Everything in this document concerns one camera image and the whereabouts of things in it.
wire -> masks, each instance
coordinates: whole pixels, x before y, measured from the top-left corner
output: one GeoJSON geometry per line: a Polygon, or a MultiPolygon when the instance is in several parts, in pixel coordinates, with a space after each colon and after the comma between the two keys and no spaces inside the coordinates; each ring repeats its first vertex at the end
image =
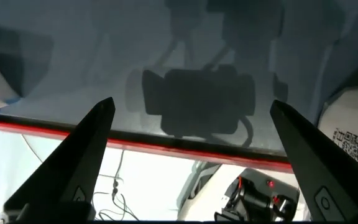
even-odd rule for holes
{"type": "MultiPolygon", "coordinates": [[[[23,140],[25,141],[25,143],[27,144],[27,146],[29,147],[29,149],[31,150],[31,152],[34,154],[34,156],[41,162],[41,164],[43,163],[43,160],[38,156],[37,153],[35,153],[34,149],[30,146],[29,142],[27,141],[27,139],[24,137],[23,134],[21,134],[23,140]]],[[[110,177],[110,178],[113,178],[114,179],[114,185],[113,185],[113,188],[116,189],[116,187],[118,186],[118,182],[117,182],[117,179],[118,180],[122,180],[124,181],[122,178],[119,177],[119,171],[121,170],[121,166],[122,166],[122,160],[124,158],[124,150],[122,150],[121,152],[121,157],[120,157],[120,161],[119,161],[119,164],[118,164],[118,168],[117,168],[117,172],[116,172],[116,175],[115,176],[110,176],[110,175],[104,175],[104,174],[99,174],[100,176],[102,177],[110,177]]],[[[94,203],[93,203],[93,197],[97,194],[103,194],[103,195],[108,195],[109,193],[106,193],[106,192],[94,192],[93,195],[92,195],[92,199],[91,199],[91,204],[92,206],[94,207],[94,203]]],[[[102,217],[102,215],[108,217],[111,221],[115,221],[115,219],[113,219],[111,216],[107,215],[105,212],[111,212],[111,213],[114,213],[116,215],[122,215],[121,217],[121,221],[123,221],[124,217],[125,217],[125,213],[128,213],[130,214],[132,217],[134,217],[137,221],[139,221],[139,219],[134,215],[134,212],[126,205],[126,201],[125,201],[125,197],[123,194],[120,194],[121,197],[122,197],[122,201],[118,200],[118,202],[120,202],[121,204],[123,204],[124,208],[120,207],[119,205],[117,205],[117,203],[114,201],[114,199],[116,198],[115,197],[115,194],[112,194],[112,202],[113,204],[120,208],[122,210],[122,213],[117,213],[117,212],[114,212],[114,211],[111,211],[111,210],[108,210],[108,209],[102,209],[98,212],[98,216],[100,219],[96,218],[95,217],[95,220],[103,220],[105,221],[105,219],[102,217]]]]}
{"type": "Polygon", "coordinates": [[[113,200],[112,202],[114,203],[114,205],[117,206],[118,208],[120,208],[124,213],[130,214],[132,217],[134,217],[136,219],[136,221],[139,221],[139,219],[132,212],[129,212],[125,209],[125,205],[126,205],[125,197],[123,196],[123,194],[121,194],[121,197],[122,197],[122,200],[124,201],[124,208],[117,205],[117,203],[113,200]]]}
{"type": "Polygon", "coordinates": [[[117,168],[117,172],[116,172],[116,177],[119,177],[119,172],[121,171],[121,166],[122,166],[122,160],[124,158],[124,151],[125,150],[122,150],[121,151],[121,157],[119,159],[119,164],[118,164],[118,168],[117,168]]]}
{"type": "Polygon", "coordinates": [[[37,153],[35,153],[34,149],[30,146],[29,142],[27,141],[27,139],[24,137],[23,134],[21,134],[23,140],[25,141],[25,143],[27,144],[27,146],[30,148],[30,150],[32,151],[32,153],[36,156],[36,158],[43,163],[43,161],[41,160],[41,158],[37,155],[37,153]]]}

